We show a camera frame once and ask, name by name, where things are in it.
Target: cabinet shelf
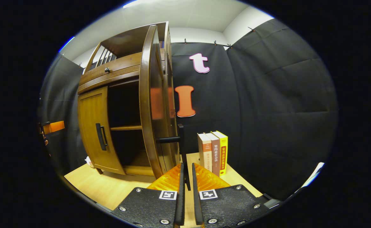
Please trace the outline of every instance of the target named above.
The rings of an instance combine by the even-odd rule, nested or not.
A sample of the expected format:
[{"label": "cabinet shelf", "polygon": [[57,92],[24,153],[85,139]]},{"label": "cabinet shelf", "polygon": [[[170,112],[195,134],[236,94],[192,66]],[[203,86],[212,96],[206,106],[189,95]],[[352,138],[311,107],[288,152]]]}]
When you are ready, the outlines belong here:
[{"label": "cabinet shelf", "polygon": [[111,127],[111,131],[130,131],[130,130],[142,130],[142,126],[136,125],[136,126]]}]

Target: screw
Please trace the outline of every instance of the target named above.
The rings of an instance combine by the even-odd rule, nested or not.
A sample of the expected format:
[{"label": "screw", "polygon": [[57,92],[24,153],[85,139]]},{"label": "screw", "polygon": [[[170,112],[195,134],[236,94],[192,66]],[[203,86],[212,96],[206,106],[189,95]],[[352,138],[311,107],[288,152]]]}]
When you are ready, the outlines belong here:
[{"label": "screw", "polygon": [[208,220],[208,223],[209,224],[215,224],[216,222],[218,222],[217,219],[210,219],[210,220]]},{"label": "screw", "polygon": [[167,224],[169,224],[170,222],[169,222],[167,219],[162,219],[162,220],[160,221],[160,223],[161,223],[161,224],[165,224],[165,225],[167,225]]}]

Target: table surface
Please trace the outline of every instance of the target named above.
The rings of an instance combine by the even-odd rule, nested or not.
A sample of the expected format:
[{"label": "table surface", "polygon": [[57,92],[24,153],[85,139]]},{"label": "table surface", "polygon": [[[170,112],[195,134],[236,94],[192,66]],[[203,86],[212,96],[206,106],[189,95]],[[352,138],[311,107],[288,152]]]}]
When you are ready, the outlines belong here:
[{"label": "table surface", "polygon": [[[200,227],[195,223],[194,199],[192,193],[192,164],[200,164],[199,153],[187,154],[188,172],[190,176],[191,191],[185,188],[185,221],[181,228]],[[102,175],[84,164],[64,176],[80,192],[100,205],[114,210],[135,187],[147,188],[156,180],[153,176],[120,175],[104,171]],[[226,174],[221,176],[230,185],[244,185],[254,196],[262,196],[257,189],[241,177],[230,165]]]}]

